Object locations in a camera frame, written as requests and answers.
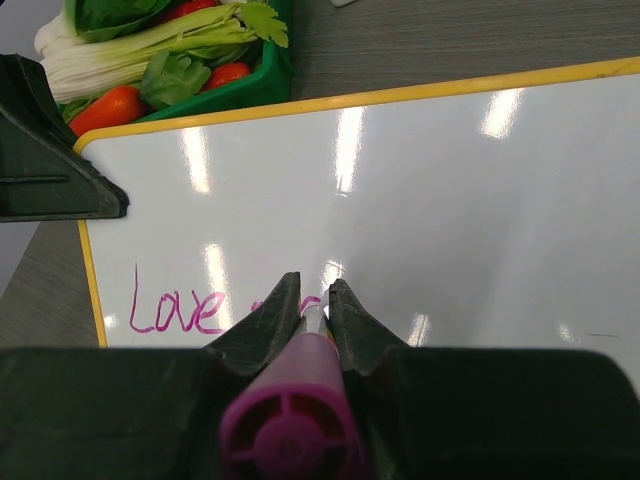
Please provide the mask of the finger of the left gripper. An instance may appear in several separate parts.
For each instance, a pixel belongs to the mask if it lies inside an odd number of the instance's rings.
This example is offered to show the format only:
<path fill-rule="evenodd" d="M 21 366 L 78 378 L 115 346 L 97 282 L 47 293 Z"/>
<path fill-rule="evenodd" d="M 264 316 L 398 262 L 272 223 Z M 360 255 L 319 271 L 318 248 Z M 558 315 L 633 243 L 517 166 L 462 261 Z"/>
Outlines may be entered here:
<path fill-rule="evenodd" d="M 1 221 L 118 219 L 129 198 L 73 150 L 44 69 L 1 56 Z"/>

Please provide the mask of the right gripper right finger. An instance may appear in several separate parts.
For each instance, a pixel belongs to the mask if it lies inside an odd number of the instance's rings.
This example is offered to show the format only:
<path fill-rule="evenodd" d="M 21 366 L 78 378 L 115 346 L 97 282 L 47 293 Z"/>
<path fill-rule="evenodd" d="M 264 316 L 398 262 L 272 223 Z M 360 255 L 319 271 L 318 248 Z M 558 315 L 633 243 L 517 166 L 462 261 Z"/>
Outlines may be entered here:
<path fill-rule="evenodd" d="M 635 479 L 639 400 L 608 356 L 412 347 L 344 280 L 329 323 L 381 479 Z"/>

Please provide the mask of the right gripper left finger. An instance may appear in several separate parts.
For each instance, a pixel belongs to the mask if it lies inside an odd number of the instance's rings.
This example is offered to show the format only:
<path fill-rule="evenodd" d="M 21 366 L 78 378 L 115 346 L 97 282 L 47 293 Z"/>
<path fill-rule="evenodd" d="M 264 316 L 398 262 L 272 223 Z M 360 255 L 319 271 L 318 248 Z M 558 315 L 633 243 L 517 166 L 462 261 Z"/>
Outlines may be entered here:
<path fill-rule="evenodd" d="M 219 478 L 226 407 L 280 353 L 301 280 L 200 348 L 14 348 L 1 354 L 5 479 Z"/>

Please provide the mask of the white marker purple cap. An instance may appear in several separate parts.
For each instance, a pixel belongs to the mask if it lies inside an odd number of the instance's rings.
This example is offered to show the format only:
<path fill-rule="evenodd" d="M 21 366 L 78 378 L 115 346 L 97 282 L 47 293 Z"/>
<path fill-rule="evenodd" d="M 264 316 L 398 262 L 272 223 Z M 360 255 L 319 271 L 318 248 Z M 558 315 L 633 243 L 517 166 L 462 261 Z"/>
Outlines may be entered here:
<path fill-rule="evenodd" d="M 374 478 L 327 313 L 327 299 L 305 298 L 292 338 L 226 408 L 224 478 Z"/>

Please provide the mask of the orange framed whiteboard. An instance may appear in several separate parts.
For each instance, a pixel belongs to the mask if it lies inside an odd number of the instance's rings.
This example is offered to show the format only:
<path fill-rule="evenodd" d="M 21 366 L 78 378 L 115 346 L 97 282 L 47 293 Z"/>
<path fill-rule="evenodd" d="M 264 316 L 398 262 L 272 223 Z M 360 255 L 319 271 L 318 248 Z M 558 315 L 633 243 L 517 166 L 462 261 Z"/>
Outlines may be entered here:
<path fill-rule="evenodd" d="M 201 346 L 301 275 L 413 346 L 639 346 L 639 61 L 120 127 L 79 225 L 99 343 Z"/>

